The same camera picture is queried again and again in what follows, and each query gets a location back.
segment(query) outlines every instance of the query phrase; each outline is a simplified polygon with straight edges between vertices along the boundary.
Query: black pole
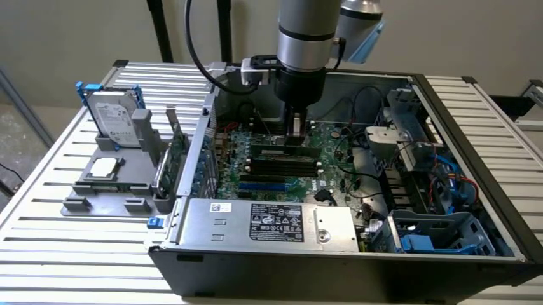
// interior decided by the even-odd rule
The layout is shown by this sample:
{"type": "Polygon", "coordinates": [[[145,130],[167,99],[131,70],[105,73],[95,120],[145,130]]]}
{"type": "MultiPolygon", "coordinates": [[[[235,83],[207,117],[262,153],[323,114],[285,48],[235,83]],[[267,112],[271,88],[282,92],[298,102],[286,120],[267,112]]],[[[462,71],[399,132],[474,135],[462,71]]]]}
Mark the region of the black pole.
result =
{"type": "Polygon", "coordinates": [[[171,54],[167,21],[165,18],[165,10],[162,9],[162,0],[147,0],[147,6],[150,7],[153,24],[155,25],[155,33],[157,40],[159,42],[162,61],[174,62],[174,55],[171,54]]]}
{"type": "Polygon", "coordinates": [[[231,0],[218,0],[221,60],[223,62],[233,62],[233,27],[230,23],[231,9],[231,0]]]}
{"type": "Polygon", "coordinates": [[[0,193],[5,193],[6,197],[13,198],[15,195],[15,192],[11,190],[11,188],[6,185],[6,183],[0,180],[0,193]]]}

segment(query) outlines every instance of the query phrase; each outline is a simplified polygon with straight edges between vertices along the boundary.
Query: warning label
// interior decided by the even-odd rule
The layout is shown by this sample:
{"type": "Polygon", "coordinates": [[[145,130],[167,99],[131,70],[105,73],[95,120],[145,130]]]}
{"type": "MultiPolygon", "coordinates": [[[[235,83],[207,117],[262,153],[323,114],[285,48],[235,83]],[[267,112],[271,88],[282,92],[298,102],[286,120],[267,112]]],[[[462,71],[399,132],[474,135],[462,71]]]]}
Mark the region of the warning label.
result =
{"type": "Polygon", "coordinates": [[[302,206],[251,205],[249,237],[261,241],[305,242],[302,206]]]}

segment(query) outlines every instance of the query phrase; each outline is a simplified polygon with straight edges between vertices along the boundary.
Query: slotted metal table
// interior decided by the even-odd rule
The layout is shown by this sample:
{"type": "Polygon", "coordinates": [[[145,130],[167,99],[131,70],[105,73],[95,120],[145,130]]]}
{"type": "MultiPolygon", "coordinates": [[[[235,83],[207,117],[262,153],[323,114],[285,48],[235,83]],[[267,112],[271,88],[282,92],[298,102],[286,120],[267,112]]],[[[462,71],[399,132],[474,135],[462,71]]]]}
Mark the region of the slotted metal table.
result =
{"type": "MultiPolygon", "coordinates": [[[[543,241],[543,172],[538,149],[505,119],[478,85],[466,84],[461,78],[429,77],[429,81],[543,241]]],[[[143,88],[154,113],[153,126],[162,137],[171,137],[165,113],[169,104],[177,105],[183,131],[193,134],[209,93],[209,84],[197,68],[130,62],[126,67],[114,68],[105,79],[106,85],[137,83],[143,88]]],[[[297,304],[182,299],[171,293],[143,246],[149,237],[147,219],[61,214],[71,184],[97,149],[95,136],[97,126],[82,109],[0,215],[0,302],[297,304]]],[[[520,287],[493,287],[462,302],[462,305],[492,304],[543,304],[543,276],[520,287]]]]}

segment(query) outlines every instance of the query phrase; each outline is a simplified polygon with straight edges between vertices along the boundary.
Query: floor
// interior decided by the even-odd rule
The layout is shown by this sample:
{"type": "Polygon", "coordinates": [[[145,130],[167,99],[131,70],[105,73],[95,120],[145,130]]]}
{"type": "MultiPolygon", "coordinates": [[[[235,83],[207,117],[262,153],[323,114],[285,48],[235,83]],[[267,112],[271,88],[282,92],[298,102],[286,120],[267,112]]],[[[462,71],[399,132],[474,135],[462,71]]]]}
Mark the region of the floor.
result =
{"type": "MultiPolygon", "coordinates": [[[[77,115],[79,108],[34,107],[53,136],[58,138],[77,115]]],[[[15,170],[26,179],[47,153],[47,148],[15,107],[0,104],[0,163],[15,170]]],[[[0,179],[15,188],[22,184],[18,176],[0,168],[0,179]]],[[[9,198],[0,193],[0,211],[9,203],[9,198]]]]}

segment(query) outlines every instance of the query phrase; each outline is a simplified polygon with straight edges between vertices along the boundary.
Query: green circuit board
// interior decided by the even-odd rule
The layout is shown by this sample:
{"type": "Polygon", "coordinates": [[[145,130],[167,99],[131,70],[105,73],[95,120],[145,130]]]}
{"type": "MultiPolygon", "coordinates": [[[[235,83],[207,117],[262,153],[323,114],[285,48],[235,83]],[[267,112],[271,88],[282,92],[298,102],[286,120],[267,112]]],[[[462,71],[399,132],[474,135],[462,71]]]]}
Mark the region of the green circuit board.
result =
{"type": "MultiPolygon", "coordinates": [[[[251,191],[251,200],[259,201],[287,201],[319,203],[314,199],[314,195],[321,189],[333,191],[333,196],[338,205],[358,206],[357,199],[350,198],[341,190],[342,179],[351,179],[335,166],[339,161],[335,158],[335,149],[342,140],[337,137],[342,132],[342,126],[333,123],[317,123],[311,129],[305,147],[322,148],[322,153],[317,161],[322,163],[321,168],[323,173],[318,177],[286,177],[287,190],[283,191],[251,191]]],[[[282,136],[270,136],[255,134],[242,126],[229,134],[222,134],[222,149],[219,149],[219,169],[221,179],[218,184],[218,198],[238,199],[238,185],[241,183],[241,175],[246,172],[246,159],[251,155],[251,144],[282,145],[285,138],[282,136]]],[[[342,142],[338,151],[346,152],[349,147],[347,141],[342,142]]],[[[341,162],[341,165],[347,170],[353,170],[353,163],[341,162]]]]}

